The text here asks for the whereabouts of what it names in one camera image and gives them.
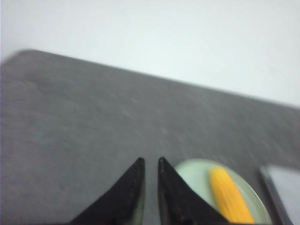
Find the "plate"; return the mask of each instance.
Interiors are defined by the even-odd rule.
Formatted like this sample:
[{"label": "plate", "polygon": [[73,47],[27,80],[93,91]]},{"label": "plate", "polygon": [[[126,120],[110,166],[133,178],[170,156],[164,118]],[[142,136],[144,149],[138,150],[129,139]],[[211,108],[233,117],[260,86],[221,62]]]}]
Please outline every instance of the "plate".
[{"label": "plate", "polygon": [[272,224],[270,216],[263,202],[251,186],[235,171],[208,159],[194,158],[179,163],[175,170],[183,180],[209,205],[218,210],[213,191],[210,186],[209,170],[220,165],[226,169],[242,194],[256,224]]}]

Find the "yellow corn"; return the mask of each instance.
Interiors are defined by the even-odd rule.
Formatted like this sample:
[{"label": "yellow corn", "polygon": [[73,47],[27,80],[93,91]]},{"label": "yellow corn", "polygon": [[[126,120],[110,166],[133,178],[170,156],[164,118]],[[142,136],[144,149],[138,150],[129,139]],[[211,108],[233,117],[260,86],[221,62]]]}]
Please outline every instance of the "yellow corn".
[{"label": "yellow corn", "polygon": [[224,168],[213,167],[210,170],[210,182],[219,210],[229,222],[255,223],[243,196]]}]

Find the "phone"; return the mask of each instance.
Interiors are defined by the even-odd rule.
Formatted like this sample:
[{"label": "phone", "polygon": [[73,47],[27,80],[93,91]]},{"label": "phone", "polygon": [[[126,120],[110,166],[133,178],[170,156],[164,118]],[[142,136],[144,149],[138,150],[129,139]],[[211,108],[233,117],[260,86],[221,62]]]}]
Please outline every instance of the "phone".
[{"label": "phone", "polygon": [[267,165],[261,173],[282,224],[300,225],[300,171]]}]

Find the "white wall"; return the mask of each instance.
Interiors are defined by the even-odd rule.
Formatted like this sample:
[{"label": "white wall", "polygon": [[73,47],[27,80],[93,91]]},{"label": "white wall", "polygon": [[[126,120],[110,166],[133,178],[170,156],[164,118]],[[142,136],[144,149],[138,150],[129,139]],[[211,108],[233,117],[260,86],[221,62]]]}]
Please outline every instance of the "white wall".
[{"label": "white wall", "polygon": [[2,0],[25,48],[300,106],[299,0]]}]

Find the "gray tabletop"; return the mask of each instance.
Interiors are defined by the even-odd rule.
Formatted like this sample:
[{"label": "gray tabletop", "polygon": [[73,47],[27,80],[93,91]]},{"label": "gray tabletop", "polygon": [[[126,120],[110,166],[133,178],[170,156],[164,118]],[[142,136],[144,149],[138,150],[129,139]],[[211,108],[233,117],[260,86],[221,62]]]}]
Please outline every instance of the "gray tabletop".
[{"label": "gray tabletop", "polygon": [[138,157],[159,224],[160,156],[229,166],[276,220],[258,169],[300,168],[299,147],[297,109],[39,51],[1,66],[2,224],[67,222]]}]

